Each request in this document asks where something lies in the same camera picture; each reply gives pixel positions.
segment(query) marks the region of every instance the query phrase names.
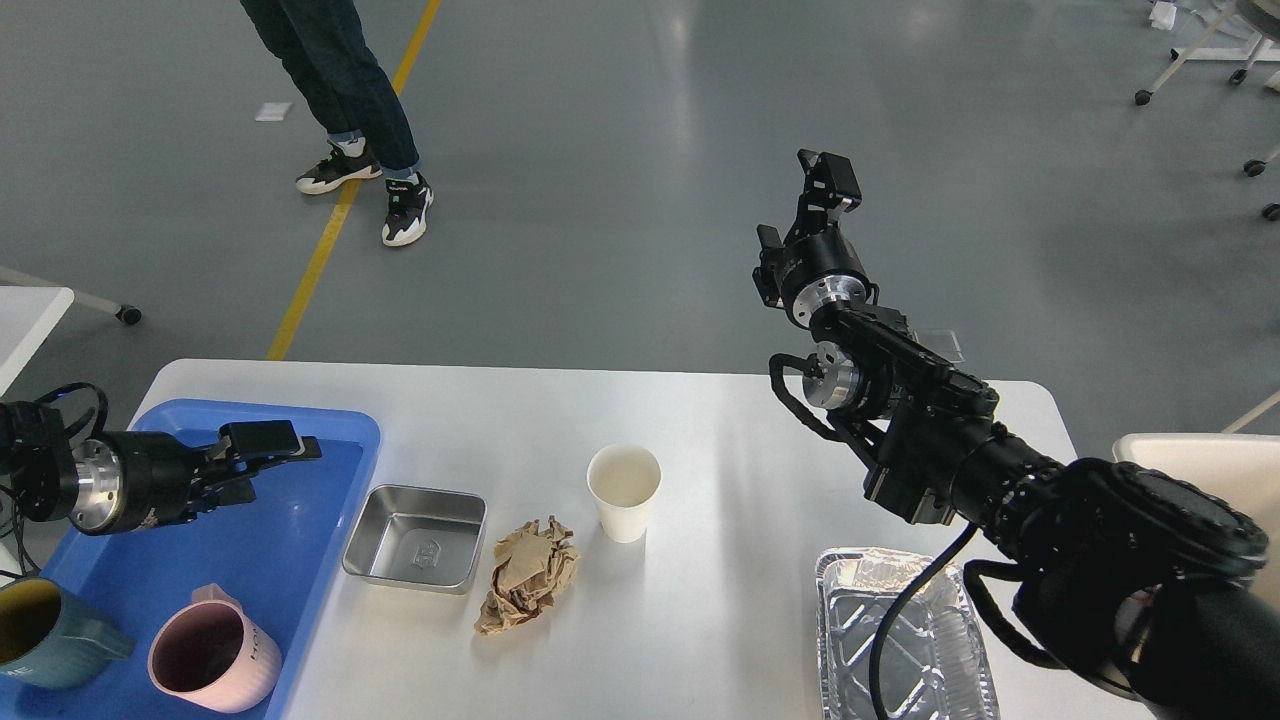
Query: embossed logo on tray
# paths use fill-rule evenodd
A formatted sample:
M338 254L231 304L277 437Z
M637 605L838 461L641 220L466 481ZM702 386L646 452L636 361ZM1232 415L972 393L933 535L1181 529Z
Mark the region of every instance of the embossed logo on tray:
M428 541L417 546L417 552L413 553L413 565L420 570L426 570L428 568L435 568L440 561L440 543L435 541Z

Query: pink mug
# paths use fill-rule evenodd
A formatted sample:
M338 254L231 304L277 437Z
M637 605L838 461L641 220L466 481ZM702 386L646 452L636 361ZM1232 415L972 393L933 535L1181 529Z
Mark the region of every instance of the pink mug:
M275 687L280 648L223 588L205 585L156 633L147 673L160 692L241 712Z

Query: blue tray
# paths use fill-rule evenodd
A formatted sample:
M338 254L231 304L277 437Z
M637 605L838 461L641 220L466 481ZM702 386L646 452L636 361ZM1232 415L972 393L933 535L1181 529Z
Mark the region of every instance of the blue tray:
M173 433L186 445L218 439L225 423L288 419L315 436L324 457L264 470L257 500L221 507L195 523L138 533L67 533L44 577L101 609L137 641L88 684L46 691L0 676L0 717L224 719L166 696L147 675L147 651L191 591L218 583L284 653L275 689L237 719L278 719L333 582L347 528L374 471L380 433L372 418L342 410L173 400L138 419L136 430Z

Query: crumpled brown paper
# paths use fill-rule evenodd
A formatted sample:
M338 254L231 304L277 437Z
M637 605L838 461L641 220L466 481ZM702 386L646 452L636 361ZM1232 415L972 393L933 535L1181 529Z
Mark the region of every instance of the crumpled brown paper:
M525 523L493 548L498 566L475 625L481 635L495 635L538 618L573 582L582 557L568 544L573 530L557 523L554 515L541 533L538 523Z

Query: teal mug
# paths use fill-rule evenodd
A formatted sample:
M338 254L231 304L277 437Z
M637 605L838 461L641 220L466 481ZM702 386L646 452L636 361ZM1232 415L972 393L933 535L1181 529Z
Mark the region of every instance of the teal mug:
M0 588L0 675L74 688L131 652L131 638L52 580L26 578Z

